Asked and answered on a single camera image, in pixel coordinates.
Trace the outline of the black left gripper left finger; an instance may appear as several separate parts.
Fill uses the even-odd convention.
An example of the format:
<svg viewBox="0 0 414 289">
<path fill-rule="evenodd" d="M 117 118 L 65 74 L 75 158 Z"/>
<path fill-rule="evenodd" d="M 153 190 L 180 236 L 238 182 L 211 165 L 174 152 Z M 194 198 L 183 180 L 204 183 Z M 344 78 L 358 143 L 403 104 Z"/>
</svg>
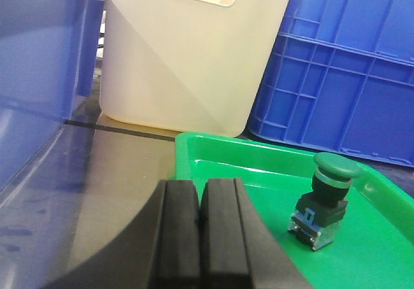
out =
<svg viewBox="0 0 414 289">
<path fill-rule="evenodd" d="M 200 288 L 199 202 L 191 180 L 160 180 L 104 248 L 47 288 Z"/>
</svg>

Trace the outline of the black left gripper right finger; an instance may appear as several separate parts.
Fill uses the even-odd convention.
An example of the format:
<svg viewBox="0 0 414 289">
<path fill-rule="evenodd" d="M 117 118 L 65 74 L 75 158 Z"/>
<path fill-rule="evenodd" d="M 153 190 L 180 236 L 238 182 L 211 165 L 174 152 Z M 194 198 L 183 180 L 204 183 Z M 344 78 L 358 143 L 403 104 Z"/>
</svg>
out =
<svg viewBox="0 0 414 289">
<path fill-rule="evenodd" d="M 211 178 L 200 209 L 203 288 L 311 288 L 273 238 L 240 178 Z"/>
</svg>

